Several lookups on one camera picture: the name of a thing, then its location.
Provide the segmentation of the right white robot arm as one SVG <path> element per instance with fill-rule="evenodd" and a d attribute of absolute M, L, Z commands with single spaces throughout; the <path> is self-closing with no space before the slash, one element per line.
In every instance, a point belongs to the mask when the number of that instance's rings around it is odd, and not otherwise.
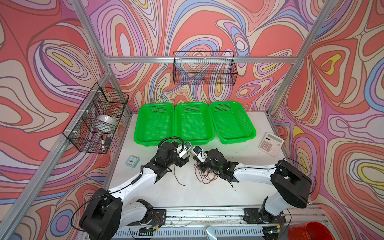
<path fill-rule="evenodd" d="M 247 166 L 228 161 L 218 149 L 195 147 L 192 153 L 202 172 L 214 173 L 230 185 L 255 182 L 275 187 L 276 192 L 265 197 L 260 208 L 245 209 L 243 220 L 247 224 L 276 224 L 284 210 L 307 207 L 312 180 L 285 160 L 269 166 Z"/>

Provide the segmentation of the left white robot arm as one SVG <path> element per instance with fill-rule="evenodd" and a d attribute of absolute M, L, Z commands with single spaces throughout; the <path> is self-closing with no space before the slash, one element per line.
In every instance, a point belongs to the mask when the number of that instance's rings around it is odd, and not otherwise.
<path fill-rule="evenodd" d="M 157 183 L 170 172 L 170 167 L 182 167 L 189 161 L 191 143 L 179 137 L 168 137 L 160 141 L 151 160 L 141 166 L 134 177 L 115 188 L 98 189 L 86 202 L 86 209 L 79 227 L 91 240 L 110 240 L 116 232 L 130 224 L 146 225 L 154 218 L 153 206 L 143 199 L 132 203 L 146 188 Z"/>

